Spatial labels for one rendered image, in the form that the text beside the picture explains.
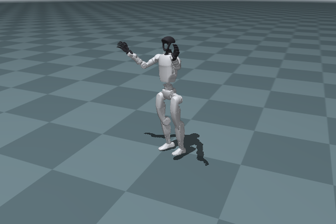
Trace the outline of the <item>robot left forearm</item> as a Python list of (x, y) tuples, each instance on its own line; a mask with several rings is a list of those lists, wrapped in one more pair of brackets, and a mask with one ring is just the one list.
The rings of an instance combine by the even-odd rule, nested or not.
[[(171, 59), (171, 61), (172, 61), (172, 55), (170, 55), (170, 59)], [(172, 63), (173, 63), (173, 66), (174, 67), (181, 67), (181, 64), (180, 64), (180, 62), (178, 61), (178, 59), (176, 59), (175, 61), (172, 61)]]

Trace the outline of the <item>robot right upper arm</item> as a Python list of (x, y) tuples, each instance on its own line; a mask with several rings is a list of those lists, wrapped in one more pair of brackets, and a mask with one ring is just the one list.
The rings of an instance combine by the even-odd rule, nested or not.
[(161, 54), (157, 54), (157, 55), (155, 55), (152, 59), (150, 59), (148, 62), (145, 62), (145, 61), (143, 61), (143, 62), (141, 62), (141, 68), (143, 68), (143, 69), (145, 69), (145, 68), (148, 68), (149, 66), (151, 66), (151, 65), (153, 65), (153, 64), (155, 64), (155, 63), (157, 63), (157, 62), (159, 62), (159, 56), (160, 56)]

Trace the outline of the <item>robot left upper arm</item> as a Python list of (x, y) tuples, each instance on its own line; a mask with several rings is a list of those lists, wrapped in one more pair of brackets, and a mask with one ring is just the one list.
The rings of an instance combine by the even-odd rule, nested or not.
[[(177, 57), (177, 59), (178, 59), (178, 61), (181, 63), (181, 60), (180, 60), (180, 58), (179, 58), (179, 57)], [(173, 66), (173, 68), (174, 68), (174, 70), (180, 70), (180, 68), (181, 68), (181, 67), (180, 67), (180, 66), (179, 66), (179, 67), (174, 67), (174, 66)]]

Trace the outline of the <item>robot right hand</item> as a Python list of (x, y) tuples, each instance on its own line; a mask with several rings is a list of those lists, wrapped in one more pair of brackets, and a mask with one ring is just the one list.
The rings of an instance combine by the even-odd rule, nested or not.
[[(119, 45), (120, 44), (120, 45)], [(119, 47), (120, 46), (120, 47)], [(126, 42), (119, 42), (117, 45), (118, 48), (122, 49), (124, 52), (126, 52), (126, 54), (128, 55), (128, 52), (130, 52), (131, 54), (133, 54), (133, 52), (131, 50), (129, 50), (129, 47), (127, 45)]]

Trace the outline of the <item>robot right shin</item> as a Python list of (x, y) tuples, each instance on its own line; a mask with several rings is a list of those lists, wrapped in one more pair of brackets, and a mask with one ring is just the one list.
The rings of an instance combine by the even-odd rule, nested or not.
[(166, 143), (170, 144), (171, 143), (171, 140), (170, 140), (171, 126), (170, 125), (164, 125), (162, 122), (161, 122), (161, 126), (162, 126), (162, 130), (163, 130), (163, 134), (164, 134), (165, 139), (166, 139)]

